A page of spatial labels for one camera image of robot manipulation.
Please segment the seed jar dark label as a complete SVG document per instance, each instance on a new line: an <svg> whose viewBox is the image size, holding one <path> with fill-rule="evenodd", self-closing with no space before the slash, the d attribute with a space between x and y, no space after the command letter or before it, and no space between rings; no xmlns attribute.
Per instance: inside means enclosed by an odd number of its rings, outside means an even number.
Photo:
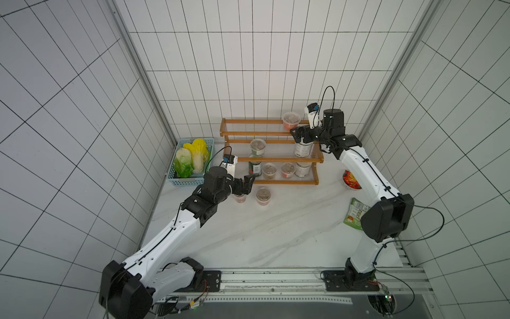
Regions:
<svg viewBox="0 0 510 319"><path fill-rule="evenodd" d="M237 203L244 203L246 201L246 199L247 199L247 195L246 194L242 194L242 195L235 195L234 194L233 196L234 196L235 201Z"/></svg>

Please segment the seed jar red label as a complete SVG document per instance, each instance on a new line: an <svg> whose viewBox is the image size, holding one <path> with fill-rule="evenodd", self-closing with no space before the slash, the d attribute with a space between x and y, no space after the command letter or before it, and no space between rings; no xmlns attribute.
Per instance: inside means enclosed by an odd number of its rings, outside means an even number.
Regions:
<svg viewBox="0 0 510 319"><path fill-rule="evenodd" d="M256 200L259 205L266 206L270 203L272 193L267 187L260 187L256 192Z"/></svg>
<svg viewBox="0 0 510 319"><path fill-rule="evenodd" d="M296 112L286 112L282 116L284 130L290 131L291 129L299 126L301 116Z"/></svg>

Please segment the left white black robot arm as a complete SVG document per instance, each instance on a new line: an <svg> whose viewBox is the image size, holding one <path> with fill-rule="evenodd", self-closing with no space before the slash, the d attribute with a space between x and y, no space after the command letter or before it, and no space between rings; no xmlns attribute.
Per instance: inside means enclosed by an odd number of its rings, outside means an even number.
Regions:
<svg viewBox="0 0 510 319"><path fill-rule="evenodd" d="M124 262L110 261L102 271L99 304L106 318L144 318L159 300L176 291L206 289L204 267L186 257L168 260L184 240L198 231L230 195L248 195L256 177L234 178L212 167L204 182L178 207L177 215L147 245Z"/></svg>

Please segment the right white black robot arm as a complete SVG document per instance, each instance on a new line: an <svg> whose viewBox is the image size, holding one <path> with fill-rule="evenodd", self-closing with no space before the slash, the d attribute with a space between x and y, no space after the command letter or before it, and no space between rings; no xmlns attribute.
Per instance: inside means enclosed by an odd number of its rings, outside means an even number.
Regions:
<svg viewBox="0 0 510 319"><path fill-rule="evenodd" d="M409 224L414 199L400 194L381 176L353 134L346 134L344 113L340 109L320 112L318 104L305 108L309 123L290 130L295 142L317 142L326 147L353 173L367 197L368 211L361 217L363 235L355 253L342 271L324 271L328 291L378 291L370 284L381 251Z"/></svg>

